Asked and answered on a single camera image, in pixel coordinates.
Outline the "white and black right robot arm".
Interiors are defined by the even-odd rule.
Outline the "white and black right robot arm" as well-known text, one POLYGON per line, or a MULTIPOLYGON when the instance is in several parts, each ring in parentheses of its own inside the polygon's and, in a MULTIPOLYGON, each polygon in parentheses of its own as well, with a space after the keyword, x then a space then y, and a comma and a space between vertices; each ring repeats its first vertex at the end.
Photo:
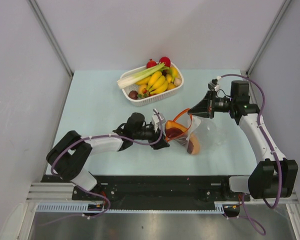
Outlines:
POLYGON ((257 160, 251 175, 231 176, 229 183, 220 188, 221 196, 227 201, 232 201, 239 193, 263 200, 289 198, 298 164, 294 159, 287 159, 275 145, 263 120, 263 108, 250 102, 248 81, 232 81, 229 96, 219 97, 219 89, 219 80, 213 79, 204 98, 188 114, 212 119, 215 113, 228 113, 245 133, 257 160))

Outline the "clear zip bag red zipper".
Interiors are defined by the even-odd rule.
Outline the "clear zip bag red zipper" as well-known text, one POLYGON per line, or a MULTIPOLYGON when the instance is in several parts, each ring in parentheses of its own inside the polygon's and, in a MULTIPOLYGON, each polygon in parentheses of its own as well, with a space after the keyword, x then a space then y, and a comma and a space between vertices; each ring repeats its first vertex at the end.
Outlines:
POLYGON ((188 110, 188 108, 184 109, 174 119, 167 121, 174 121, 184 125, 189 129, 190 133, 194 133, 197 136, 201 146, 199 154, 215 150, 226 143, 227 133, 221 127, 218 127, 208 118, 189 115, 188 110))

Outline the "green white celery stalk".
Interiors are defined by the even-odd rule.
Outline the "green white celery stalk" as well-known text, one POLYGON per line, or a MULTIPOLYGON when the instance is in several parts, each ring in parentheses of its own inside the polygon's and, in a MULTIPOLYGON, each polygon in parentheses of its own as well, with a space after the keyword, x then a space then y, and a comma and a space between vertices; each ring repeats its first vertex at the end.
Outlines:
POLYGON ((164 63, 160 63, 156 66, 150 67, 150 68, 146 68, 144 70, 138 71, 136 73, 130 74, 126 77, 120 78, 117 81, 117 85, 120 89, 124 89, 130 85, 135 84, 136 82, 149 77, 150 75, 152 75, 153 73, 161 70, 163 67, 165 66, 164 63))

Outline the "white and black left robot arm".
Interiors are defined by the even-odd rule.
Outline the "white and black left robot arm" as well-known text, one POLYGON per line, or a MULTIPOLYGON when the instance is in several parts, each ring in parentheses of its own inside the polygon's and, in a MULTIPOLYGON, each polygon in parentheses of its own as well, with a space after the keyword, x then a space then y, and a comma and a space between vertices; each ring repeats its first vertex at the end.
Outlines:
POLYGON ((75 130, 67 132, 46 156, 51 174, 83 189, 88 199, 97 199, 101 193, 98 180, 84 168, 90 156, 124 151, 133 144, 154 150, 170 146, 165 140, 166 120, 156 109, 153 112, 150 123, 146 123, 143 114, 134 112, 109 134, 83 137, 75 130))

